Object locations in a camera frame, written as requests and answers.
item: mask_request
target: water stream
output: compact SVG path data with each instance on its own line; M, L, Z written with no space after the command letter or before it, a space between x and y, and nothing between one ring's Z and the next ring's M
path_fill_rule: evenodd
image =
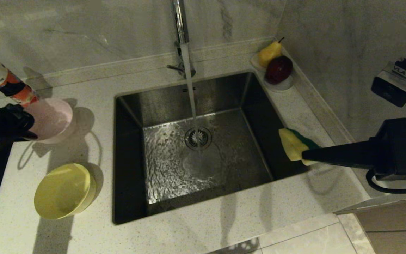
M192 109L193 126L194 126L194 130L195 130L195 136L197 138L196 143L198 146L198 154L200 154L200 135L198 134L197 113L195 111L195 100L193 98L193 85L192 85L192 76L190 74L190 59L189 59L189 44L188 43L181 44L181 53L182 53L182 57L183 57L184 69L185 69L185 74L186 74L187 90L189 91L190 108Z

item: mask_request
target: faucet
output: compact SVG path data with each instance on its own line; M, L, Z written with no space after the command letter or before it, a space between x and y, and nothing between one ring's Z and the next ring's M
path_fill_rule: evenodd
M186 77L184 69L184 61L181 52L181 44L189 43L189 34L187 33L186 11L184 9L184 0L172 0L173 11L176 22L176 32L178 40L174 43L178 52L179 63L177 66L167 65L167 68L178 71L184 78ZM190 66L190 75L193 77L196 71L192 64Z

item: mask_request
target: pear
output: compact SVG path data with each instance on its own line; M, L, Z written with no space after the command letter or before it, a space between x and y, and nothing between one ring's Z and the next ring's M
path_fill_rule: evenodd
M267 68L267 65L269 65L270 61L272 59L277 58L278 56L281 56L282 54L282 44L281 41L284 39L284 37L279 40L279 41L274 41L264 49L262 49L258 53L258 63L264 68Z

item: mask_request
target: drain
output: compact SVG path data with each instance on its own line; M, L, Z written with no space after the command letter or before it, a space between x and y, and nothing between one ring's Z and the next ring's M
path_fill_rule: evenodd
M192 150L198 150L198 143L200 143L201 150L208 148L212 139L211 132L205 127L198 127L198 132L192 128L186 132L184 137L187 147Z

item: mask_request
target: yellow sponge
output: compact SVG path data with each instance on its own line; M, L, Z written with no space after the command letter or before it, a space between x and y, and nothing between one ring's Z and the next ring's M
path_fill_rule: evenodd
M314 141L302 136L298 131L292 129L279 129L278 133L282 140L283 149L291 161L302 161L306 166L317 163L317 161L308 161L302 159L303 151L320 148Z

